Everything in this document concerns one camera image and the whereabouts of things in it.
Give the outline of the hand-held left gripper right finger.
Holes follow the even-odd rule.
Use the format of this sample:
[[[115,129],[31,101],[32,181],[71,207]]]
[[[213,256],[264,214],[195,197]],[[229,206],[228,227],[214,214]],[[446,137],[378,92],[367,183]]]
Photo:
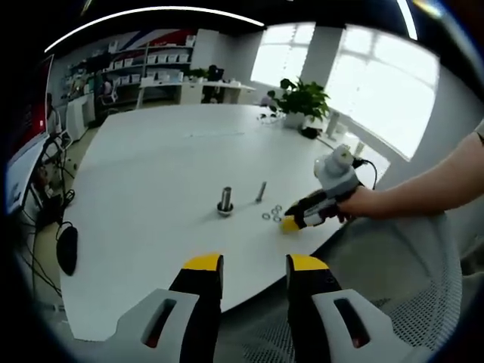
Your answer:
[[[390,318],[344,290],[320,259],[287,255],[287,319],[298,362],[396,362]]]

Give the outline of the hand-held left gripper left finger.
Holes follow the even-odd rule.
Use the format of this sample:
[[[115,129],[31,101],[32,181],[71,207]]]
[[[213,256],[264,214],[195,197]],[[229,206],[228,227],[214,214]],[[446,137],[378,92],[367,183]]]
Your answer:
[[[212,362],[221,318],[223,255],[189,259],[116,326],[118,362]]]

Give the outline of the person's right hand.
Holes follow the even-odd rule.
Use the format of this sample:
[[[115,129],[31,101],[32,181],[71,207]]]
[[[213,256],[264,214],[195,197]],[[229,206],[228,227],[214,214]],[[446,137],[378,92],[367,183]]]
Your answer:
[[[348,199],[338,203],[337,218],[341,223],[358,217],[376,218],[379,214],[380,193],[363,186],[358,186]]]

